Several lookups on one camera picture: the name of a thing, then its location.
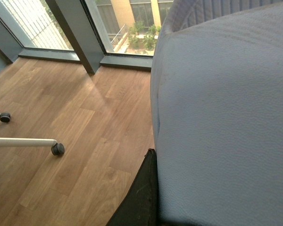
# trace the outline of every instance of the office chair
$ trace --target office chair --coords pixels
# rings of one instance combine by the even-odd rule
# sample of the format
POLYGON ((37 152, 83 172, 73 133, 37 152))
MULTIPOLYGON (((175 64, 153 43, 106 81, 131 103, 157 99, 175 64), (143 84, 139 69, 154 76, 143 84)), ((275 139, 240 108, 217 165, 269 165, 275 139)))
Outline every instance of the office chair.
MULTIPOLYGON (((10 113, 0 113, 0 121, 8 123, 10 121, 10 113)), ((1 138, 0 147, 40 147, 50 146, 53 155, 60 155, 65 152, 65 148, 61 143, 53 139, 27 139, 27 138, 1 138)))

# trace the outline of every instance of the glass window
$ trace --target glass window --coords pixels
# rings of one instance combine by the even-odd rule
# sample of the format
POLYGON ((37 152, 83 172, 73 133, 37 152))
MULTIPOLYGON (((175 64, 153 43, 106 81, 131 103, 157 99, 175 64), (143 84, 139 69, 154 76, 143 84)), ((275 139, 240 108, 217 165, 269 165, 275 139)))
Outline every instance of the glass window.
POLYGON ((158 7, 159 7, 159 15, 160 15, 160 21, 161 24, 163 24, 166 15, 168 14, 171 5, 172 5, 173 1, 172 0, 158 0, 158 7))
MULTIPOLYGON (((190 25, 275 3, 281 0, 197 0, 190 25)), ((160 28, 173 0, 86 0, 100 39, 108 53, 154 53, 160 28)))
POLYGON ((131 4, 135 22, 142 21, 144 28, 142 32, 147 32, 154 24, 153 13, 150 3, 131 4))
POLYGON ((27 48, 73 50, 45 0, 0 0, 1 19, 27 48))

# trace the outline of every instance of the building window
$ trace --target building window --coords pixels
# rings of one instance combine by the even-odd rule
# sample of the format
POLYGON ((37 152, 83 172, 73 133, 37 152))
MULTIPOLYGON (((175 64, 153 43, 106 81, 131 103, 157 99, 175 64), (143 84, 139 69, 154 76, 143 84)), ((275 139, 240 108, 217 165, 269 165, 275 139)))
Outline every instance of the building window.
POLYGON ((150 0, 130 0, 135 22, 143 21, 144 32, 154 24, 150 0))
POLYGON ((111 0, 96 0, 95 2, 105 25, 109 39, 113 40, 113 38, 119 32, 120 27, 117 23, 117 17, 115 16, 111 0))
POLYGON ((161 24, 163 24, 166 15, 168 14, 171 8, 172 3, 173 3, 172 0, 158 0, 158 8, 159 8, 161 24))

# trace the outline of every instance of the chair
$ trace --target chair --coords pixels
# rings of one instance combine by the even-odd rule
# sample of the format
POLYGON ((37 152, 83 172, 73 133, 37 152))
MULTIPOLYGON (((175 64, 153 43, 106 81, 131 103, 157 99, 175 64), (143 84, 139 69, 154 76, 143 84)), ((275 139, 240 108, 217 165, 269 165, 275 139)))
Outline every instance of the chair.
POLYGON ((153 58, 159 218, 283 225, 283 2, 191 26, 196 2, 174 1, 153 58))
MULTIPOLYGON (((8 123, 10 113, 0 113, 0 121, 8 123)), ((64 146, 53 139, 0 138, 0 147, 50 146, 53 155, 65 152, 64 146)))

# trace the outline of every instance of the balcony railing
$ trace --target balcony railing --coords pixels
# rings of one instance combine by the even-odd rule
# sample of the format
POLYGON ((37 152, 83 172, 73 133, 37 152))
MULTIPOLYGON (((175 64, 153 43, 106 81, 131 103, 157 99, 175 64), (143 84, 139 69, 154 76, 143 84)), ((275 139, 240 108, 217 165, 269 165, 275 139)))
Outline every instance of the balcony railing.
POLYGON ((116 47, 120 44, 120 41, 124 38, 127 32, 128 32, 127 25, 124 24, 123 27, 116 34, 114 39, 111 41, 114 51, 117 51, 116 47))

